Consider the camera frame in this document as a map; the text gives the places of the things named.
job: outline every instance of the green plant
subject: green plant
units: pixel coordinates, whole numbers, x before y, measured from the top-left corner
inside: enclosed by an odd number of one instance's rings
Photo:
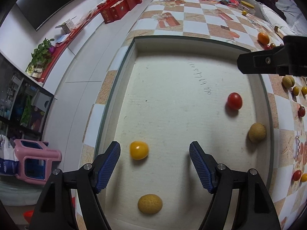
[[[33,53],[31,53],[32,60],[26,69],[28,73],[32,73],[38,65],[45,67],[45,65],[52,61],[52,55],[49,52],[51,41],[54,41],[54,39],[47,40],[45,38],[43,43],[39,44],[38,47],[34,49]]]

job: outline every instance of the pink stool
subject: pink stool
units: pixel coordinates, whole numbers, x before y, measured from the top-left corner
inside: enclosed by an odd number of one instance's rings
[[[15,139],[14,143],[19,160],[17,179],[45,185],[52,171],[52,162],[62,159],[61,151],[48,149],[46,142]]]

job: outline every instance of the yellow fruit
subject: yellow fruit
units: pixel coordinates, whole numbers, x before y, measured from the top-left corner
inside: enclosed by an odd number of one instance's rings
[[[300,90],[299,90],[299,88],[297,86],[293,87],[292,94],[294,96],[298,96],[299,92],[300,92]]]
[[[291,80],[291,87],[293,87],[295,85],[295,81],[294,78],[292,76],[288,76]]]
[[[141,160],[148,156],[148,145],[145,142],[134,141],[130,144],[130,155],[134,160]]]
[[[306,86],[302,87],[302,94],[303,94],[303,96],[305,96],[307,94],[307,87]]]
[[[307,173],[303,174],[302,177],[300,178],[301,182],[307,182]]]
[[[248,137],[252,143],[256,144],[265,139],[267,136],[266,128],[261,123],[254,123],[248,131]]]
[[[138,202],[138,208],[144,214],[156,214],[162,205],[161,198],[155,194],[143,195]]]
[[[285,88],[292,87],[292,81],[289,76],[285,76],[282,78],[282,84]]]

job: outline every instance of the yellow lid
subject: yellow lid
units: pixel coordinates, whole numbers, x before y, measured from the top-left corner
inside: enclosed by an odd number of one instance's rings
[[[254,5],[252,5],[252,4],[248,3],[248,2],[240,1],[240,3],[241,3],[242,5],[248,7],[248,8],[253,8],[253,9],[255,8]]]

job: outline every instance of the metal screw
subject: metal screw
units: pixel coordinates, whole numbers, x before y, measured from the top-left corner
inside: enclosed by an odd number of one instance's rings
[[[83,168],[84,168],[85,170],[90,170],[90,169],[92,168],[92,165],[91,165],[90,163],[87,163],[87,164],[85,164],[85,165],[83,166]]]
[[[266,57],[266,64],[271,64],[271,58],[270,57]]]
[[[252,175],[257,175],[257,170],[255,170],[255,169],[250,169],[250,173],[252,174]]]
[[[52,171],[52,174],[57,175],[60,173],[60,171],[61,171],[60,169],[55,169]]]
[[[219,164],[217,165],[217,168],[218,168],[219,170],[224,170],[224,169],[226,169],[226,166],[225,166],[225,164],[219,163]]]

